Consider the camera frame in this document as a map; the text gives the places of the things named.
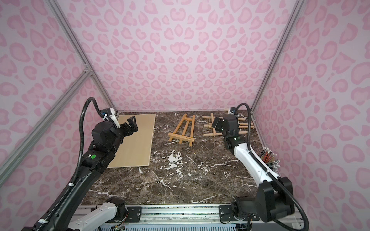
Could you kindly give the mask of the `small wooden easel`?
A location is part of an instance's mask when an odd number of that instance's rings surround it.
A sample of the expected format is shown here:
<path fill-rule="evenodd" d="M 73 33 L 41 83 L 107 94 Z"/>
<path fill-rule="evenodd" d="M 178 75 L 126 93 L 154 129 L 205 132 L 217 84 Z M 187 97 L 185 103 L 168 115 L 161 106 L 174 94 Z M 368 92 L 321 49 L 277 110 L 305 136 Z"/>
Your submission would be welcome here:
<path fill-rule="evenodd" d="M 227 131 L 232 134 L 237 133 L 241 135 L 247 135 L 252 129 L 255 129 L 253 122 L 249 122 L 247 118 L 240 118 L 238 116 L 227 114 L 226 118 L 216 117 L 213 113 L 210 116 L 202 116 L 203 119 L 207 120 L 207 123 L 203 126 L 211 129 L 211 133 L 205 133 L 204 137 L 216 137 L 226 135 Z"/>

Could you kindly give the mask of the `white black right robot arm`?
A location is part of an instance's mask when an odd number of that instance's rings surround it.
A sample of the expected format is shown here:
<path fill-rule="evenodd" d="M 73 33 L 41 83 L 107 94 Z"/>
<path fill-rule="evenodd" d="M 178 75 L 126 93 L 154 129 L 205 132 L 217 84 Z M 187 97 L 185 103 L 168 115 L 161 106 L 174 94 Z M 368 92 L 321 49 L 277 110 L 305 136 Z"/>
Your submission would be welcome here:
<path fill-rule="evenodd" d="M 293 214 L 295 204 L 285 193 L 293 192 L 292 182 L 271 170 L 252 149 L 247 138 L 239 135 L 237 117 L 234 114 L 217 117 L 212 128 L 222 133 L 226 150 L 243 164 L 257 185 L 254 199 L 241 196 L 233 200 L 231 207 L 234 216 L 242 219 L 253 214 L 262 221 L 269 222 Z"/>

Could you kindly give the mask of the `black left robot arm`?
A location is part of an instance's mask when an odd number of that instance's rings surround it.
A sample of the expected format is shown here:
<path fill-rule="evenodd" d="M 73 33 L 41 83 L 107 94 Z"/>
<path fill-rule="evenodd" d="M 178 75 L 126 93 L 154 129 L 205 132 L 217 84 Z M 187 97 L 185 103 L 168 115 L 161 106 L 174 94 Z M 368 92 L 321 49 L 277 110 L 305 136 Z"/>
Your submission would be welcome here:
<path fill-rule="evenodd" d="M 57 200 L 44 215 L 24 231 L 93 231 L 102 224 L 112 221 L 121 223 L 129 212 L 124 200 L 111 197 L 89 214 L 72 220 L 91 186 L 100 178 L 115 158 L 124 137 L 138 131 L 136 118 L 131 116 L 116 127 L 112 122 L 98 123 L 92 130 L 93 141 L 77 165 L 77 175 L 72 178 Z"/>

